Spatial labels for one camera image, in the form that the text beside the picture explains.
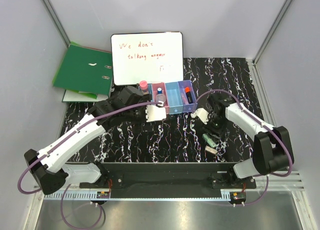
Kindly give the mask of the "light blue plastic bin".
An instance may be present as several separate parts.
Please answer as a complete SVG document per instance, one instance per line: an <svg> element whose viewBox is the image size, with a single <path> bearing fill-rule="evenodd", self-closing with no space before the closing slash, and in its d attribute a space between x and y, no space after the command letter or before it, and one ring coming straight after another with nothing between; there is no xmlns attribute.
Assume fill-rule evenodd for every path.
<svg viewBox="0 0 320 230"><path fill-rule="evenodd" d="M151 102L153 100L153 96L152 96L152 86L150 84L148 84L148 90L149 90L149 94L147 95L142 94L142 95L147 101Z"/></svg>

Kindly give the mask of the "clear round glitter container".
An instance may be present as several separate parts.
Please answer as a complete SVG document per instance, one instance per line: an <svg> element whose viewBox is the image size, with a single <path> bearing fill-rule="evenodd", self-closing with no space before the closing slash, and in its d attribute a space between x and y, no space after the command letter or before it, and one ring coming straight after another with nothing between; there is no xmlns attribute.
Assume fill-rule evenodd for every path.
<svg viewBox="0 0 320 230"><path fill-rule="evenodd" d="M167 101L167 97L166 97L165 94L163 94L163 96L159 96L159 97L155 96L155 100L156 100L157 102L162 102L162 103L165 105L165 103L166 103L166 101Z"/></svg>

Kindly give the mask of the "pink capped glitter jar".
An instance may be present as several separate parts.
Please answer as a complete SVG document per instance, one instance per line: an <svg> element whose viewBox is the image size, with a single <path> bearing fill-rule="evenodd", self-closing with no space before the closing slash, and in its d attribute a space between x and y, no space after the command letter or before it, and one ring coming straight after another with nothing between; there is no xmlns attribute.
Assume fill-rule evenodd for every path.
<svg viewBox="0 0 320 230"><path fill-rule="evenodd" d="M147 81L145 81L145 80L140 81L139 82L139 88L140 88L140 90L141 90L143 95L149 95L150 94L149 86L148 86Z"/></svg>

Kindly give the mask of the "pink plastic bin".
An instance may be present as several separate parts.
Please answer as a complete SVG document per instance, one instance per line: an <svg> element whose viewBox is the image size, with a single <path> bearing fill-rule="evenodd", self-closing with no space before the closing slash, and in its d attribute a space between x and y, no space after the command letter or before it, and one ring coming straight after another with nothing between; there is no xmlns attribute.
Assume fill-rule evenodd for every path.
<svg viewBox="0 0 320 230"><path fill-rule="evenodd" d="M166 114L169 114L169 103L167 98L166 86L164 82L152 83L152 98L155 102L162 101Z"/></svg>

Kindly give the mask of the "purple plastic bin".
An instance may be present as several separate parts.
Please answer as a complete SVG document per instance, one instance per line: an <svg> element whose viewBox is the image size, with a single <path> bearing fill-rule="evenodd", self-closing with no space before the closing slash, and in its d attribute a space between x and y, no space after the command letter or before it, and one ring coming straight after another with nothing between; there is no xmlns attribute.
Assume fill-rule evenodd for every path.
<svg viewBox="0 0 320 230"><path fill-rule="evenodd" d="M182 113L191 113L198 106L196 96L190 80L178 82L180 95L183 103Z"/></svg>

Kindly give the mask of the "pink eraser bar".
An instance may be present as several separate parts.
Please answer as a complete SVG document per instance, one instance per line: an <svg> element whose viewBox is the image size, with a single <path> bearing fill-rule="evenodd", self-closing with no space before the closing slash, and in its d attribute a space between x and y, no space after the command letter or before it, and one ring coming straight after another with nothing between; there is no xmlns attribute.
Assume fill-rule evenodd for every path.
<svg viewBox="0 0 320 230"><path fill-rule="evenodd" d="M183 104L184 104L184 105L188 105L188 104L189 104L186 96L185 96L183 93L181 93L181 98L182 98L182 101L183 101Z"/></svg>

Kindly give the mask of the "orange black highlighter marker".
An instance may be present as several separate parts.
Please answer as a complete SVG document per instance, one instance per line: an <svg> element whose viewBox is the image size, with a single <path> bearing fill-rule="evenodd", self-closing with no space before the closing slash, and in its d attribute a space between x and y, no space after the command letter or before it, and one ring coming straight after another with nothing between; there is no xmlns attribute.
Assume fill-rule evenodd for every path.
<svg viewBox="0 0 320 230"><path fill-rule="evenodd" d="M185 91L185 95L186 95L186 98L187 98L187 100L188 100L188 103L189 103L189 104L192 104L192 103L193 103L193 98L192 98L192 95L191 95L190 88L189 88L189 87L186 87L186 88L184 89L184 91Z"/></svg>

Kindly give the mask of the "white dry-erase board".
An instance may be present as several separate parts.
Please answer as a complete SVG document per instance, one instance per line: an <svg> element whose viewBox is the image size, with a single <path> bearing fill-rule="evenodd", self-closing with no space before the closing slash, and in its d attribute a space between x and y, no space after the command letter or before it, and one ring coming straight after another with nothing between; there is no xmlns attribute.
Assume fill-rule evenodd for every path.
<svg viewBox="0 0 320 230"><path fill-rule="evenodd" d="M113 34L110 43L115 85L183 80L183 34L180 31Z"/></svg>

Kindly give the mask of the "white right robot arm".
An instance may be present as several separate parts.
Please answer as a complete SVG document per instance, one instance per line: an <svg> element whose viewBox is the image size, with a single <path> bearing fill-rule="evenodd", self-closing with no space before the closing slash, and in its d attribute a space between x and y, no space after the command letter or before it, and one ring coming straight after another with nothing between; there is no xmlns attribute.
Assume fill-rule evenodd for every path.
<svg viewBox="0 0 320 230"><path fill-rule="evenodd" d="M198 108L195 116L203 123L209 133L220 136L228 123L233 123L245 132L253 141L251 158L233 166L233 172L227 175L228 185L239 188L245 178L266 176L287 168L289 175L294 164L294 155L289 131L284 126L275 127L252 112L242 103L231 97L222 98L213 93L207 98L211 111Z"/></svg>

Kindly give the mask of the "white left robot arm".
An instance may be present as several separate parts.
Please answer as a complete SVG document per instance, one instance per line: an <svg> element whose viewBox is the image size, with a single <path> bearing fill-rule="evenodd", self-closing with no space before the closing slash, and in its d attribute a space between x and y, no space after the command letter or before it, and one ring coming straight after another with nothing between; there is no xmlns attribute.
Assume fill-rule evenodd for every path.
<svg viewBox="0 0 320 230"><path fill-rule="evenodd" d="M144 123L145 103L151 100L150 94L127 86L116 95L96 102L72 129L54 143L39 151L28 150L24 158L40 190L50 195L65 185L78 183L103 188L108 183L108 171L102 164L68 164L68 160L82 147L115 126L125 122Z"/></svg>

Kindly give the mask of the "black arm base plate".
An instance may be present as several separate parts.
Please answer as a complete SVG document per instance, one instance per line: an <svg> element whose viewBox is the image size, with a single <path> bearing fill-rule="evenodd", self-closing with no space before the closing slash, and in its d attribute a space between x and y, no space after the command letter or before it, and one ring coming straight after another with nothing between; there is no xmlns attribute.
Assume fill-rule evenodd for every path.
<svg viewBox="0 0 320 230"><path fill-rule="evenodd" d="M102 182L80 183L82 189L111 188L111 199L227 200L224 190L254 190L252 177L239 179L233 162L100 163Z"/></svg>

